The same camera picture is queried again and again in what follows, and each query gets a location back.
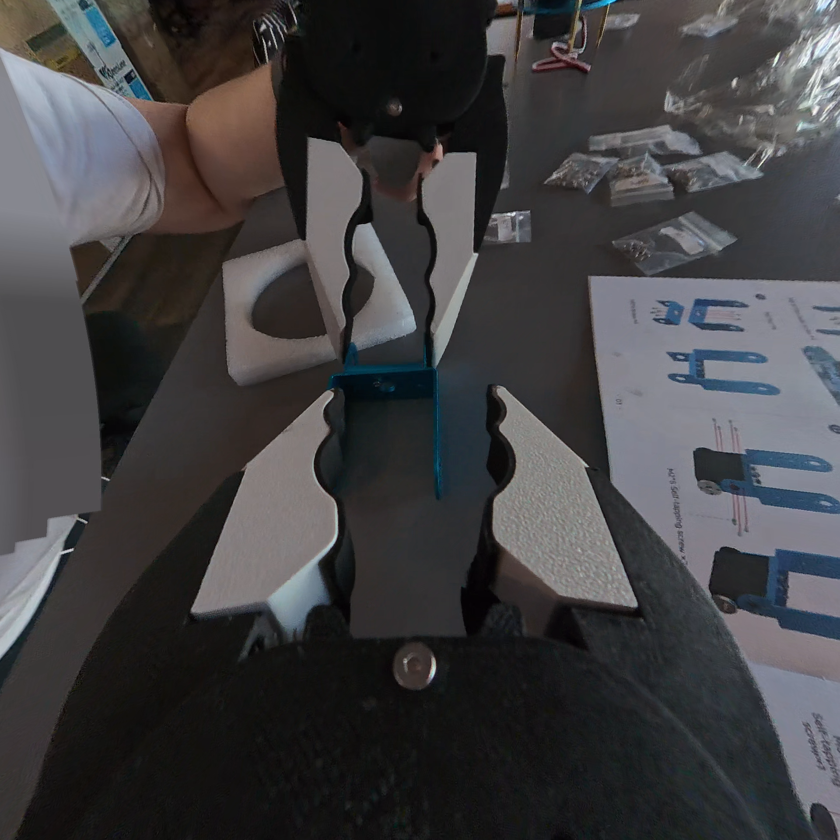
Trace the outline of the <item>crumpled clear plastic wrap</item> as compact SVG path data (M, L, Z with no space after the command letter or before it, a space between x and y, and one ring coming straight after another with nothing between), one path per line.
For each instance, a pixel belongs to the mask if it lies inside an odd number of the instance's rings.
M838 2L715 2L679 32L711 45L668 84L667 114L761 161L837 137Z

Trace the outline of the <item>person's left forearm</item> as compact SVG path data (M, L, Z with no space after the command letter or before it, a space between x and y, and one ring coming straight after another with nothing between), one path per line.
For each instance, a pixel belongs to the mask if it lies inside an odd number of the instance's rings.
M284 185L272 69L261 66L190 105L137 100L164 163L161 215L147 232L200 235L241 223L253 202Z

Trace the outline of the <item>group of small screw bags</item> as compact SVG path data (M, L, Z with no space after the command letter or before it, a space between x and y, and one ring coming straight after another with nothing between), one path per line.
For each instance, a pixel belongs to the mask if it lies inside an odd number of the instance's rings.
M569 154L543 184L590 194L606 182L611 206L624 207L670 201L675 186L687 194L702 193L763 176L731 152L700 154L698 142L668 125L595 135L587 147ZM716 254L735 241L728 231L690 212L615 239L612 246L652 276Z

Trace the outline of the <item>white foam square with hole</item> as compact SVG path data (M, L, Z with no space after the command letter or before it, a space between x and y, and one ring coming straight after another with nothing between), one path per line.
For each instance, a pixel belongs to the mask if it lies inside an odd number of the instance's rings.
M253 385L336 360L329 336L280 339L258 331L254 306L273 281L302 266L308 250L301 239L223 264L227 370L238 385ZM359 350L400 339L416 330L412 308L372 224L358 226L353 257L373 278L371 294L353 317Z

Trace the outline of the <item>large blue metal U bracket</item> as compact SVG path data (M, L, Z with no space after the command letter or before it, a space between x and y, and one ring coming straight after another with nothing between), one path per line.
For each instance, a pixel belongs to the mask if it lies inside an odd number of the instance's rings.
M347 401L428 400L434 414L434 491L443 496L442 424L438 371L420 364L352 365L329 378L329 389L339 389Z

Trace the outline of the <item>blue robot arm base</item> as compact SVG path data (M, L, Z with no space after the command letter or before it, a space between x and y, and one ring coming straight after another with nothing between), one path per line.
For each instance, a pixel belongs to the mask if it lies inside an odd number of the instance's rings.
M583 18L584 13L603 8L605 9L603 20L606 21L612 5L619 3L620 1L510 1L509 4L516 17L516 34L513 50L514 62L518 62L522 46L523 19L526 15L567 17L570 23L570 33L566 36L566 45L573 49L578 24Z

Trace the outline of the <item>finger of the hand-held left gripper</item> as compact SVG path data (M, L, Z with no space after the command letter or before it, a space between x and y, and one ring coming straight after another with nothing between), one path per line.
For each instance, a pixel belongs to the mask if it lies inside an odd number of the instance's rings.
M373 270L375 236L361 219L371 211L370 181L341 142L308 138L308 267L322 320L338 360L350 352L350 295L358 275L354 243Z
M475 210L476 154L446 154L422 182L418 206L431 247L425 275L429 292L425 354L434 368L451 339L476 266Z

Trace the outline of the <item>person's left hand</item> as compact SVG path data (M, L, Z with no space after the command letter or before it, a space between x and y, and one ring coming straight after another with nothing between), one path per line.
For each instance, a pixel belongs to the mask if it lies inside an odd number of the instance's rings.
M374 136L367 145L374 189L397 201L411 202L434 160L414 140Z

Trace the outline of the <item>black striped panel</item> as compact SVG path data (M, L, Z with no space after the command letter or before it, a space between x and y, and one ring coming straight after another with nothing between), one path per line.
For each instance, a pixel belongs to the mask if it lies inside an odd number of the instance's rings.
M268 65L283 49L287 37L298 28L298 18L292 7L269 10L258 16L251 25L251 43L255 67Z

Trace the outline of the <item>printed instruction manual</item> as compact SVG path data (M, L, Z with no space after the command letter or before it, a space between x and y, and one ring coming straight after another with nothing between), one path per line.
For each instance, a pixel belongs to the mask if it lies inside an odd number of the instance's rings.
M838 838L838 282L594 277L612 483L735 636Z

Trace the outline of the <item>small blue metal U bracket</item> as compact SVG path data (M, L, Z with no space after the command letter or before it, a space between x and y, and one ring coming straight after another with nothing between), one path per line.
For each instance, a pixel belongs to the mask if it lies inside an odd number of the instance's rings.
M419 363L410 364L360 364L359 351L354 343L344 360L343 370L340 377L349 377L356 380L383 381L383 380L436 380L437 370L431 364L432 344L430 339L423 342L423 358Z

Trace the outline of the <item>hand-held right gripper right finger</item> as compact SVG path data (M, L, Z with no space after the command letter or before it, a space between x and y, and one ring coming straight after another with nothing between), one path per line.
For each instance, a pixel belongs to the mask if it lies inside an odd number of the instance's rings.
M589 466L502 385L486 393L495 486L467 573L467 623L510 604L525 624L562 607L635 616L638 602Z

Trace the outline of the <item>white blue printed box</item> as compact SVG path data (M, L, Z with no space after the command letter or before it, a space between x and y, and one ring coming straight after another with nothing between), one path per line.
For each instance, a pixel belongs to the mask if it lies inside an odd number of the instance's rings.
M95 1L48 1L58 21L24 42L42 65L67 70L84 56L105 88L136 100L154 98Z

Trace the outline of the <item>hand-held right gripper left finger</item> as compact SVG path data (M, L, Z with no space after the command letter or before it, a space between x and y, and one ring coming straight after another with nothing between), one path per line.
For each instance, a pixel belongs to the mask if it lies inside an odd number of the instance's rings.
M320 394L246 465L191 608L199 620L257 614L283 641L310 611L343 597L340 505L343 396Z

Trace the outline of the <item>dark grey desk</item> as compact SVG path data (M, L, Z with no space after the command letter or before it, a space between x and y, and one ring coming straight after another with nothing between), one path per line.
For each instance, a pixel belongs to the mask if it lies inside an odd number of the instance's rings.
M479 259L444 363L444 489L419 403L350 411L352 626L440 584L426 625L247 654L252 615L193 620L246 459L312 374L223 385L217 281L2 689L2 838L828 838L793 793L718 609L592 475L640 617L562 607L549 637L464 636L501 383L604 466L583 258Z

